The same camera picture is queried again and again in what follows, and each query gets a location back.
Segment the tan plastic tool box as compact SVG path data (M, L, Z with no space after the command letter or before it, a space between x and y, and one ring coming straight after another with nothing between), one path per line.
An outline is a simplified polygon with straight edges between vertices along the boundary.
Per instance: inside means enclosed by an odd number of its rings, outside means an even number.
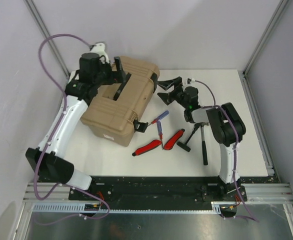
M128 56L120 56L120 61L129 75L127 83L101 86L80 121L97 137L127 147L135 132L146 130L141 118L157 89L160 70L152 62Z

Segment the black rubber mallet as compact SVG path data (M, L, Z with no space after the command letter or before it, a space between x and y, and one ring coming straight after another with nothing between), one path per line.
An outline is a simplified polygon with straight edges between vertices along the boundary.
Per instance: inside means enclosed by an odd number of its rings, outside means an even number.
M178 141L177 142L177 145L182 148L183 150L185 150L186 152L190 152L191 151L191 148L188 146L188 143L189 141L191 140L191 138L193 137L193 135L196 133L196 131L202 127L203 124L202 123L195 123L194 126L193 126L193 129L191 131L191 134L188 136L188 138L186 139L185 142L181 142L181 141Z

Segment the black handled claw hammer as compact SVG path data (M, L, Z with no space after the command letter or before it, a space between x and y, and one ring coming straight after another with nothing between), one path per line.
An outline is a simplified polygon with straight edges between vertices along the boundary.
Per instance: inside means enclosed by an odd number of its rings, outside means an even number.
M205 141L205 131L204 126L208 126L208 123L202 122L200 124L200 131L201 131L201 147L202 147L202 159L203 159L203 165L207 166L208 163L208 154L207 154L207 146Z

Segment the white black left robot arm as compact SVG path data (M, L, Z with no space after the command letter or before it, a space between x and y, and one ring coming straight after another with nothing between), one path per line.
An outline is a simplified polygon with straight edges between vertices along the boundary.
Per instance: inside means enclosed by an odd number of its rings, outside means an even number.
M97 96L99 87L123 85L128 79L119 56L114 57L114 65L111 65L105 52L82 54L79 69L66 86L60 88L63 100L49 131L37 148L28 148L25 153L34 170L34 183L39 177L45 177L58 184L78 188L86 200L96 196L97 187L91 184L92 177L65 160L65 153L78 121Z

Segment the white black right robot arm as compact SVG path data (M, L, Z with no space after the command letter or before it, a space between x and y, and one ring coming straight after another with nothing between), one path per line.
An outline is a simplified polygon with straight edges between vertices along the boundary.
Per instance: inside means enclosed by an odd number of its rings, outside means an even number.
M199 104L199 90L192 83L204 85L210 92L213 105ZM166 104L177 102L184 108L186 122L198 125L201 129L209 126L220 149L220 171L217 195L223 201L230 200L234 195L240 202L244 202L240 191L240 176L237 172L237 157L240 142L246 133L246 126L236 111L234 105L227 102L217 105L215 95L204 82L188 78L183 82L179 76L174 79L158 81L157 85L169 93L160 92L157 95Z

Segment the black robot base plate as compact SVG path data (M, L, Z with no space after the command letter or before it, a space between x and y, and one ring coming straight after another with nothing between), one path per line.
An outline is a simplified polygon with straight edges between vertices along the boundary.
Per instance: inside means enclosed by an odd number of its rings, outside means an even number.
M106 201L115 201L124 196L199 197L205 202L248 200L240 180L237 185L223 183L218 176L94 176L87 192L96 196L101 193Z

